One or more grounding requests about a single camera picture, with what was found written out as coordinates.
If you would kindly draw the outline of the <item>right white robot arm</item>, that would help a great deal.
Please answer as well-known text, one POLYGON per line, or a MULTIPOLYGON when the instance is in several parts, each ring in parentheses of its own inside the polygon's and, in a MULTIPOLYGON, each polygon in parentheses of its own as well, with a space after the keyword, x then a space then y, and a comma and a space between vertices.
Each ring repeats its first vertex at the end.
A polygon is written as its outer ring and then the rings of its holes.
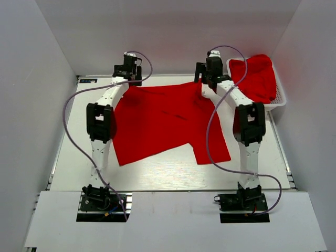
POLYGON ((223 74, 223 62, 218 50, 207 53, 205 62, 196 64, 194 81, 208 85, 234 112, 233 135, 240 151, 238 189, 235 196, 224 196, 220 202, 250 209, 261 199, 261 186, 257 176, 259 148, 266 133, 265 109, 236 87, 229 75, 223 74))

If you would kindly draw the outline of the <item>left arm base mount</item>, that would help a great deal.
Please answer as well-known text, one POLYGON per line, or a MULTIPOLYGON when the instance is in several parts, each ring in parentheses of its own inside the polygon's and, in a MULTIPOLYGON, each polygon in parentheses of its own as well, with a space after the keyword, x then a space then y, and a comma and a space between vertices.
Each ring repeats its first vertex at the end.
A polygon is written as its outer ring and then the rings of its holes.
POLYGON ((83 223, 125 223, 130 216, 132 194, 116 195, 107 187, 82 188, 77 222, 83 223))

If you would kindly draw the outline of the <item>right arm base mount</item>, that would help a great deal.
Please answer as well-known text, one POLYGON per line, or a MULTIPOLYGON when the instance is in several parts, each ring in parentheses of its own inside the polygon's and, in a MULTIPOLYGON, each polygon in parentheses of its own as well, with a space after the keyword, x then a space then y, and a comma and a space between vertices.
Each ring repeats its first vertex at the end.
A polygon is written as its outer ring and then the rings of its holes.
POLYGON ((265 195, 243 202, 237 193, 217 194, 213 198, 219 204, 221 224, 253 224, 270 223, 268 213, 260 215, 268 209, 265 195))

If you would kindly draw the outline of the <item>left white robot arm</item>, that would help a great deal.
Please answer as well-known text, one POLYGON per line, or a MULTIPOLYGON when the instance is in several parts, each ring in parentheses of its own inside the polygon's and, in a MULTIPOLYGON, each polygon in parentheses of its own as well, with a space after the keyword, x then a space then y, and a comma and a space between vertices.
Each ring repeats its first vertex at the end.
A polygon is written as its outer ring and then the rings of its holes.
POLYGON ((91 144, 91 176, 102 179, 102 171, 108 166, 109 150, 117 132, 115 108, 132 84, 141 84, 142 67, 135 52, 125 52, 123 63, 114 66, 109 85, 100 89, 104 93, 86 107, 86 129, 91 144))

